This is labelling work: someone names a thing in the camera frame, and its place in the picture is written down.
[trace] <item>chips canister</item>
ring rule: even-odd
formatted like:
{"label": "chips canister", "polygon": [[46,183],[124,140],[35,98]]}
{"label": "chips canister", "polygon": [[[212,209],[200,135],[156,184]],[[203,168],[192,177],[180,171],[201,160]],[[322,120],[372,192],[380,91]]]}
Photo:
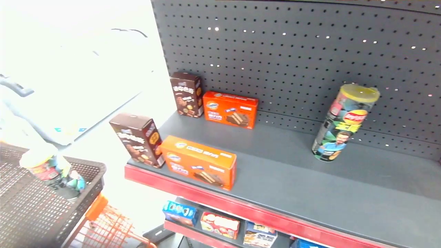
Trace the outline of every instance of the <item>chips canister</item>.
{"label": "chips canister", "polygon": [[345,84],[331,105],[312,146],[314,156],[332,162],[357,132],[380,97],[376,88]]}
{"label": "chips canister", "polygon": [[28,169],[59,195],[73,202],[84,190],[86,182],[77,171],[71,169],[71,164],[57,153],[54,145],[41,144],[22,155],[20,166]]}

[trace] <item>shopping cart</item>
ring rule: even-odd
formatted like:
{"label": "shopping cart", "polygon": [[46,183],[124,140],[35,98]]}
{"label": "shopping cart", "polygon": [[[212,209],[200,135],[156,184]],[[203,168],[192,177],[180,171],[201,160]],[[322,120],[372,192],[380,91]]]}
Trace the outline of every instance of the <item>shopping cart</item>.
{"label": "shopping cart", "polygon": [[146,248],[156,245],[133,233],[133,223],[100,194],[92,203],[82,221],[71,233],[64,248],[122,248],[128,239],[145,244]]}

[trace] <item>packaged snack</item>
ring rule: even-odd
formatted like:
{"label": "packaged snack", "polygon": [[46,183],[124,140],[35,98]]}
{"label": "packaged snack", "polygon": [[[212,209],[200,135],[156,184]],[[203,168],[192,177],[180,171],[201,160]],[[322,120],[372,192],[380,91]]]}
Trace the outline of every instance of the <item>packaged snack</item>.
{"label": "packaged snack", "polygon": [[270,248],[277,238],[277,231],[264,225],[246,222],[243,244],[255,247]]}
{"label": "packaged snack", "polygon": [[165,219],[172,222],[179,222],[183,225],[194,227],[198,218],[198,211],[192,206],[183,205],[173,201],[167,201],[162,208]]}
{"label": "packaged snack", "polygon": [[292,243],[290,248],[326,248],[326,247],[303,239],[296,239],[294,243]]}
{"label": "packaged snack", "polygon": [[236,177],[236,154],[174,136],[161,145],[168,168],[186,177],[231,190]]}
{"label": "packaged snack", "polygon": [[152,118],[120,113],[110,125],[136,162],[161,168],[164,159],[159,148],[162,140]]}
{"label": "packaged snack", "polygon": [[70,202],[74,202],[86,187],[84,178],[71,168],[71,164],[58,154],[52,144],[34,146],[22,155],[19,163]]}
{"label": "packaged snack", "polygon": [[201,78],[184,72],[175,72],[170,77],[170,82],[178,113],[199,118],[204,112]]}
{"label": "packaged snack", "polygon": [[258,104],[257,98],[208,91],[204,95],[205,119],[252,129]]}
{"label": "packaged snack", "polygon": [[239,220],[227,218],[210,212],[204,212],[201,218],[202,230],[236,239],[239,232]]}
{"label": "packaged snack", "polygon": [[357,132],[380,97],[376,88],[345,84],[331,105],[312,146],[314,156],[332,162]]}

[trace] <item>yellow lid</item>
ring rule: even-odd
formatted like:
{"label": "yellow lid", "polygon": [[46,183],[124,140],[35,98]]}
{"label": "yellow lid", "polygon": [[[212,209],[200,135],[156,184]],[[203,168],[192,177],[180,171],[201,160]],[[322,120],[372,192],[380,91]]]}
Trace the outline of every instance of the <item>yellow lid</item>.
{"label": "yellow lid", "polygon": [[375,102],[380,98],[380,92],[377,88],[366,88],[358,84],[345,84],[340,92],[347,98],[359,102]]}
{"label": "yellow lid", "polygon": [[25,152],[20,159],[20,166],[23,168],[33,168],[35,166],[41,165],[44,162],[52,158],[53,155],[57,153],[57,148],[49,143],[44,143],[38,147],[31,148],[29,151]]}

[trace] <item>blue box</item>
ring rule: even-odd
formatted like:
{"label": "blue box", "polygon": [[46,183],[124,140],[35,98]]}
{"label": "blue box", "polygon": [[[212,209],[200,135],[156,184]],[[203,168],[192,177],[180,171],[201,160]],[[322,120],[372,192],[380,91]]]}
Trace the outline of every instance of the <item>blue box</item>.
{"label": "blue box", "polygon": [[326,247],[303,239],[296,239],[295,242],[292,243],[291,248],[326,248]]}
{"label": "blue box", "polygon": [[243,244],[270,248],[277,238],[277,231],[264,225],[258,225],[250,221],[245,223],[245,236]]}
{"label": "blue box", "polygon": [[162,208],[165,219],[171,222],[179,222],[183,225],[194,227],[198,218],[198,210],[192,206],[183,205],[173,201],[167,201]]}

